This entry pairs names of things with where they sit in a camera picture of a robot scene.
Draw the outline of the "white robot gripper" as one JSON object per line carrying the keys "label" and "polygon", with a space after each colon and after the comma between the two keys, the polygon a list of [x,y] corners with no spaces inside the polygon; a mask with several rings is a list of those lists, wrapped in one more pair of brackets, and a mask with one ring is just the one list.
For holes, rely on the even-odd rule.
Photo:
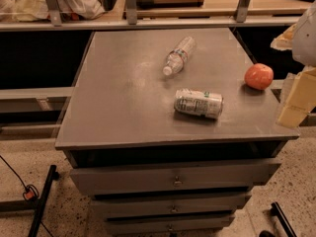
{"label": "white robot gripper", "polygon": [[316,2],[304,12],[297,24],[273,39],[271,48],[292,50],[293,59],[305,65],[297,75],[288,73],[280,93],[276,123],[298,127],[316,107]]}

